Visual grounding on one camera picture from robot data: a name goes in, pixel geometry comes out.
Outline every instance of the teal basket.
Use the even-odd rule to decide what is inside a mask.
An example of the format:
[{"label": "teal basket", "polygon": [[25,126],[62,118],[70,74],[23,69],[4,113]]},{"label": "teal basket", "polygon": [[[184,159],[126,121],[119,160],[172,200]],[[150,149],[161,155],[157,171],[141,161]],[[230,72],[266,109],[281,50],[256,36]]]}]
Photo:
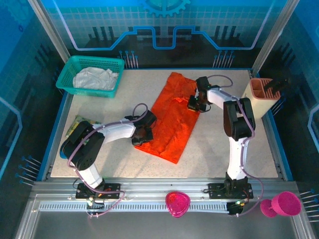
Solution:
[{"label": "teal basket", "polygon": [[[73,87],[73,78],[81,70],[87,67],[97,67],[104,70],[110,69],[113,72],[119,73],[116,81],[114,90],[103,91],[103,90],[92,90],[83,88]],[[105,58],[105,57],[94,57],[94,56],[72,56],[66,62],[63,70],[56,81],[56,86],[59,89],[64,89],[73,95],[82,96],[97,96],[97,97],[109,97],[114,98],[116,90],[119,86],[124,70],[124,61],[122,59]]]}]

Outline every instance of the table surface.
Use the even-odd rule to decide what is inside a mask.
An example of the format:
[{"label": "table surface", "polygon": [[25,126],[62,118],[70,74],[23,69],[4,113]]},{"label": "table surface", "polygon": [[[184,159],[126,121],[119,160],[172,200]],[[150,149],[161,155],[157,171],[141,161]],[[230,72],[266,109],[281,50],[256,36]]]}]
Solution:
[{"label": "table surface", "polygon": [[[241,97],[248,82],[247,70],[125,70],[115,98],[74,95],[64,127],[61,144],[76,115],[99,122],[114,122],[131,115],[134,106],[146,103],[152,107],[171,72],[196,80],[201,76],[225,75],[234,85],[225,89]],[[227,79],[213,77],[211,84],[228,85]],[[256,121],[256,136],[248,146],[246,170],[257,177],[277,178],[264,126]],[[178,162],[135,149],[130,138],[119,139],[101,147],[95,164],[103,177],[225,177],[229,163],[229,141],[223,129],[223,112],[212,105],[210,112],[201,114]],[[51,177],[76,177],[66,166],[66,159],[56,155]]]}]

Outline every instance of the orange cloth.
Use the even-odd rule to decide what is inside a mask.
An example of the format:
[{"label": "orange cloth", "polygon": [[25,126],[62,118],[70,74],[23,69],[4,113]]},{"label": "orange cloth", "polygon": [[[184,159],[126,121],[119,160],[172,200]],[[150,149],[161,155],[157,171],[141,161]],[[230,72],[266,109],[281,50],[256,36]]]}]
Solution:
[{"label": "orange cloth", "polygon": [[158,118],[152,130],[154,139],[137,149],[178,163],[199,116],[187,109],[195,89],[195,81],[175,72],[169,76],[151,110]]}]

